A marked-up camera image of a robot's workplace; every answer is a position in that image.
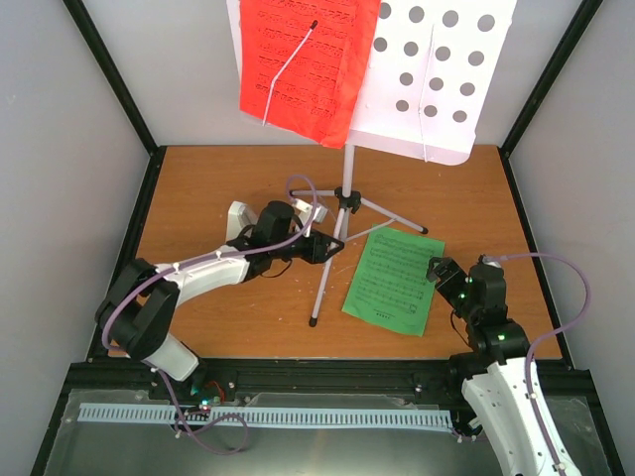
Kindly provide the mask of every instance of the red sheet music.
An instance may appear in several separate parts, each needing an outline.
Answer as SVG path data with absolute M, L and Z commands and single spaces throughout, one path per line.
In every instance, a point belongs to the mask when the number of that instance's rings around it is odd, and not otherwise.
M 274 76 L 307 42 L 274 85 L 267 123 L 327 147 L 348 137 L 364 79 L 380 0 L 241 0 L 240 109 L 263 118 Z

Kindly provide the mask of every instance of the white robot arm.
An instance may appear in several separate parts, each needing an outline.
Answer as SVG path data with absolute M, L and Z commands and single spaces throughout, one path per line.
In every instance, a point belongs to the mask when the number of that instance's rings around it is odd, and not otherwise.
M 432 258 L 428 279 L 466 322 L 473 352 L 449 359 L 454 383 L 476 413 L 504 476 L 578 476 L 538 381 L 527 366 L 529 339 L 507 317 L 506 284 L 497 263 L 467 274 L 452 258 Z
M 325 213 L 321 205 L 312 213 L 310 204 L 296 199 L 293 206 L 272 201 L 258 217 L 246 204 L 234 202 L 229 208 L 225 245 L 190 265 L 151 265 L 134 260 L 108 292 L 96 320 L 104 332 L 109 329 L 108 340 L 115 340 L 129 357 L 182 382 L 196 369 L 199 359 L 169 332 L 175 309 L 203 293 L 262 275 L 274 259 L 324 263 L 343 249 L 343 243 L 305 225 L 310 216 L 314 217 L 312 223 L 320 223 Z M 292 228 L 300 227 L 306 228 L 303 235 L 290 243 L 290 236 L 297 235 Z M 145 302 L 130 301 L 113 320 L 113 312 L 124 299 L 153 277 L 161 278 L 141 293 L 147 298 Z

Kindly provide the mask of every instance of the black cable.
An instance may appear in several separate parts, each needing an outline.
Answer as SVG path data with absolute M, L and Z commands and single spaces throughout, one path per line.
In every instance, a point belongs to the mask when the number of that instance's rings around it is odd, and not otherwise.
M 265 275 L 260 275 L 260 276 L 262 276 L 263 278 L 279 278 L 279 277 L 281 277 L 282 275 L 284 275 L 284 274 L 285 274 L 285 272 L 286 272 L 289 268 L 291 268 L 291 265 L 293 265 L 293 264 L 294 264 L 294 260 L 289 260 L 289 264 L 287 265 L 287 267 L 286 267 L 284 270 L 282 270 L 280 273 L 278 273 L 277 275 L 274 275 L 274 276 L 265 276 Z
M 247 232 L 253 230 L 255 227 L 256 227 L 256 225 L 247 225 L 247 226 L 245 226 L 242 230 L 240 230 L 240 233 L 238 233 L 237 238 L 244 237 L 247 234 Z
M 465 340 L 465 337 L 463 337 L 462 334 L 460 332 L 458 332 L 458 329 L 456 329 L 456 326 L 454 325 L 454 316 L 455 315 L 456 314 L 454 314 L 454 309 L 453 309 L 452 312 L 449 314 L 449 325 L 452 326 L 452 329 L 454 329 L 454 332 L 456 332 L 456 335 L 458 335 L 460 337 L 460 340 L 462 340 L 464 342 L 464 344 L 467 347 L 469 347 L 469 344 Z
M 298 228 L 303 227 L 304 223 L 302 222 L 302 220 L 300 219 L 298 215 L 292 216 L 291 219 L 294 221 L 294 223 L 296 223 L 296 225 L 298 225 Z

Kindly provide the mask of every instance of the white wall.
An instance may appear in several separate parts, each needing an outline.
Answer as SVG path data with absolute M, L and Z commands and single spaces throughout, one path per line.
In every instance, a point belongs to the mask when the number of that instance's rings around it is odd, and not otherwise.
M 0 471 L 85 358 L 147 155 L 62 1 L 0 2 Z
M 160 144 L 308 142 L 241 119 L 225 0 L 85 4 Z M 476 130 L 478 143 L 503 143 L 578 5 L 518 0 Z
M 604 2 L 512 156 L 541 251 L 589 275 L 588 320 L 568 335 L 590 368 L 627 474 L 635 474 L 635 2 Z M 547 266 L 563 319 L 582 292 Z

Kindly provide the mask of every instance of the sheet music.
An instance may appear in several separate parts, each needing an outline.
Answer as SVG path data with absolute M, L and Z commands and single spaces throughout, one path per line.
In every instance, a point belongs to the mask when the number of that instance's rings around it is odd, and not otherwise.
M 267 122 L 341 147 L 378 9 L 379 0 L 241 0 L 241 110 L 262 118 L 274 76 L 317 21 L 276 82 Z
M 392 228 L 370 234 L 343 311 L 394 332 L 423 335 L 435 292 L 426 280 L 445 244 Z

